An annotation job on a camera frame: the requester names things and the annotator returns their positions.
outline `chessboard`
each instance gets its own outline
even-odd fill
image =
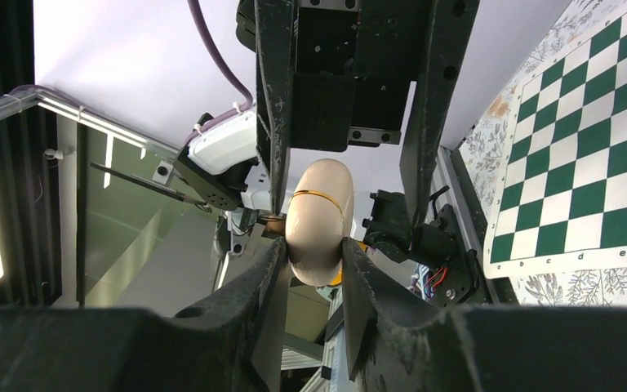
[[[627,267],[620,8],[518,85],[484,244],[488,278]]]

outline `cream-colored object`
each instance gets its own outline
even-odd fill
[[[296,186],[285,224],[290,265],[302,283],[320,287],[335,278],[340,244],[352,229],[353,211],[347,167],[335,159],[312,163]]]

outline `chessboard border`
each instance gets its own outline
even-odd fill
[[[516,93],[518,94],[518,100],[522,96],[522,91],[527,84],[535,80],[538,76],[542,75],[544,71],[552,67],[558,60],[570,55],[575,49],[582,46],[584,43],[591,40],[595,35],[602,32],[609,23],[620,19],[627,14],[627,2],[621,4],[616,8],[607,18],[600,20],[597,25],[592,29],[581,34],[576,40],[568,43],[564,48],[554,55],[552,60],[547,60],[540,64],[530,74],[524,75],[518,82],[516,87]],[[509,157],[511,149],[513,148],[512,140],[515,137],[516,127],[518,125],[518,113],[520,111],[520,103],[515,111],[509,114],[508,124],[506,125],[506,145],[504,146],[503,157]],[[497,181],[504,181],[506,172],[508,170],[508,159],[502,158],[501,165],[499,166]],[[504,186],[497,186],[494,194],[494,201],[491,205],[491,210],[488,215],[487,221],[487,235],[484,240],[484,252],[482,261],[482,270],[485,277],[489,279],[506,278],[518,275],[529,274],[547,274],[557,272],[570,272],[576,270],[590,270],[590,269],[606,269],[606,268],[618,268],[620,267],[619,259],[627,257],[627,247],[610,247],[610,248],[594,248],[588,250],[580,250],[575,252],[559,253],[551,256],[535,256],[523,259],[516,259],[511,261],[499,261],[491,263],[491,246],[494,243],[494,236],[496,233],[496,226],[498,224],[498,217],[500,213],[500,203]],[[594,267],[585,263],[590,258],[598,259],[594,262]],[[533,272],[532,266],[535,266],[536,272]]]

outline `leaf pattern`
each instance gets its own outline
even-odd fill
[[[519,81],[624,2],[574,0],[467,135],[460,152],[485,212],[494,202],[508,120],[519,100]],[[540,274],[512,278],[511,282],[522,305],[627,306],[627,268]]]

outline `gold ring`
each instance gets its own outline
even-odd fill
[[[294,199],[294,197],[299,196],[301,194],[312,194],[313,196],[319,196],[320,198],[325,198],[327,201],[335,204],[335,206],[337,207],[337,211],[340,212],[340,218],[342,219],[343,222],[345,222],[345,214],[342,213],[342,208],[340,207],[340,204],[331,195],[325,194],[323,192],[318,192],[317,190],[297,190],[292,195],[290,199],[290,203]]]

